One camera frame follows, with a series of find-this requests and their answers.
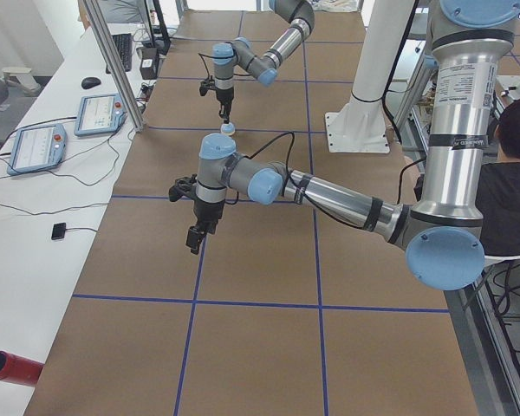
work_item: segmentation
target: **small black box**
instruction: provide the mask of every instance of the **small black box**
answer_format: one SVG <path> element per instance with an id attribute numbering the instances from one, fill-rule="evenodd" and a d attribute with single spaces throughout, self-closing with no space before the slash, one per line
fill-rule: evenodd
<path id="1" fill-rule="evenodd" d="M 140 76 L 143 80 L 158 77 L 159 53 L 157 48 L 140 48 Z"/>

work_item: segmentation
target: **black keyboard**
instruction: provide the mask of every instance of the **black keyboard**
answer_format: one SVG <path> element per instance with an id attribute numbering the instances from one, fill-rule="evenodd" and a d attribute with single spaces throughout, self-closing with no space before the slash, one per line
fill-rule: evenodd
<path id="1" fill-rule="evenodd" d="M 118 49 L 118 53 L 120 54 L 121 64 L 123 65 L 125 72 L 129 72 L 133 60 L 133 37 L 130 33 L 120 33 L 118 35 L 112 35 L 112 38 L 114 39 L 115 47 Z"/>

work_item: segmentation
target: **label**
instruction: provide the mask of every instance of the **label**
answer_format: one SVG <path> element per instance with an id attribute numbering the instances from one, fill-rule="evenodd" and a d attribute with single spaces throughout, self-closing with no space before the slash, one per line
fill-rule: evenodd
<path id="1" fill-rule="evenodd" d="M 497 64 L 465 63 L 439 70 L 435 107 L 465 104 L 491 109 Z"/>

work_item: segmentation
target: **white table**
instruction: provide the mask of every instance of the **white table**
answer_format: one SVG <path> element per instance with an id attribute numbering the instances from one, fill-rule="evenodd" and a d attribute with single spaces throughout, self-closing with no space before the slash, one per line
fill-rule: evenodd
<path id="1" fill-rule="evenodd" d="M 135 24 L 110 26 L 112 33 L 135 32 L 137 28 Z M 127 73 L 127 77 L 135 96 L 143 82 L 139 66 L 140 60 L 134 53 L 133 70 Z M 102 84 L 83 90 L 81 80 L 87 76 L 97 76 Z M 111 75 L 106 75 L 94 34 L 88 30 L 20 126 L 75 116 L 82 96 L 114 92 L 114 80 Z M 73 121 L 64 124 L 68 134 L 64 159 L 107 138 L 78 139 L 73 134 L 74 125 Z M 88 187 L 75 179 L 57 178 L 47 172 L 8 177 L 0 179 L 0 203 L 31 212 L 107 203 L 133 135 L 133 124 L 127 117 L 121 130 L 110 141 L 120 158 L 114 171 L 99 184 Z M 13 138 L 10 138 L 1 153 L 11 151 L 12 145 Z M 115 157 L 115 152 L 107 144 L 102 144 L 67 161 L 55 172 L 72 174 L 91 183 L 112 168 Z M 0 177 L 3 176 L 7 176 L 6 165 L 0 161 Z M 95 234 L 86 230 L 69 231 L 63 240 L 52 241 L 52 226 L 66 222 L 68 228 L 96 230 L 105 210 L 103 205 L 54 215 L 30 216 L 0 206 L 0 350 L 46 361 Z M 23 414 L 32 393 L 32 387 L 0 381 L 0 416 Z"/>

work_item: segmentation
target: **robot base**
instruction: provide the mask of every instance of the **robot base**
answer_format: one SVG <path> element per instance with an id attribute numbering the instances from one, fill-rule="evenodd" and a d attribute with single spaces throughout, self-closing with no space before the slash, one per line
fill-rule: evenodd
<path id="1" fill-rule="evenodd" d="M 383 115 L 377 115 L 372 123 L 361 122 L 354 129 L 348 128 L 349 123 L 345 120 L 348 106 L 347 104 L 340 113 L 326 113 L 329 151 L 331 153 L 389 153 Z M 372 125 L 371 132 L 367 131 L 367 124 Z"/>

